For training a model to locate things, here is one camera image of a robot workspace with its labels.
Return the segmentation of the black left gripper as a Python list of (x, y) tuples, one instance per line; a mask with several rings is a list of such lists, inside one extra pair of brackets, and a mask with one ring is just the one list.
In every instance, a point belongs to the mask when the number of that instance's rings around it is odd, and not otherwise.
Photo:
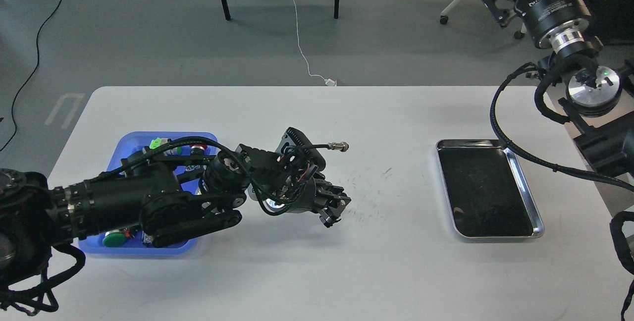
[(326, 181), (325, 176), (318, 175), (318, 177), (312, 177), (300, 188), (292, 203), (276, 205), (270, 199), (265, 200), (263, 212), (271, 216), (285, 213), (318, 213), (322, 224), (330, 228), (340, 220), (345, 207), (350, 203), (351, 198), (344, 192), (342, 186), (332, 185), (330, 181)]

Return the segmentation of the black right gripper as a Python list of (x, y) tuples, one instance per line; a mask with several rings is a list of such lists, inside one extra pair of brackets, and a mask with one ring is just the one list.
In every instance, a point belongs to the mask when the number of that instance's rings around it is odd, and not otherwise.
[(517, 16), (538, 49), (563, 49), (584, 41), (591, 14), (582, 0), (482, 0), (494, 21), (506, 28)]

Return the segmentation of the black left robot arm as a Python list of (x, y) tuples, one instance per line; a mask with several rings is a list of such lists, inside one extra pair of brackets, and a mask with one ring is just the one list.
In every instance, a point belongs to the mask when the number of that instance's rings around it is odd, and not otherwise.
[(168, 247), (236, 226), (247, 198), (267, 215), (309, 212), (331, 227), (351, 198), (326, 181), (321, 149), (346, 152), (349, 145), (313, 144), (293, 127), (273, 152), (186, 136), (54, 189), (41, 173), (2, 169), (1, 308), (56, 312), (53, 288), (85, 265), (73, 240), (107, 231), (139, 226), (152, 246)]

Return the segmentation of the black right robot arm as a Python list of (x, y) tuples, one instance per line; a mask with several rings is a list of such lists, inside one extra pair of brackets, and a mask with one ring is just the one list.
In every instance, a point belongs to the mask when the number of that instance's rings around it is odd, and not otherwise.
[[(500, 11), (497, 0), (483, 0), (496, 21), (505, 27), (512, 17)], [(490, 123), (503, 146), (524, 159), (554, 172), (584, 180), (618, 186), (629, 191), (631, 183), (620, 179), (633, 173), (633, 114), (620, 116), (599, 127), (585, 118), (607, 115), (618, 104), (624, 89), (633, 90), (633, 60), (612, 69), (596, 58), (602, 49), (600, 39), (587, 37), (591, 13), (583, 0), (513, 0), (514, 18), (520, 18), (538, 49), (552, 49), (539, 63), (525, 63), (510, 73), (497, 89), (490, 106)], [(573, 124), (580, 135), (574, 143), (589, 165), (580, 170), (557, 165), (533, 156), (503, 133), (496, 118), (501, 92), (523, 73), (539, 79), (534, 104), (541, 115), (558, 124)]]

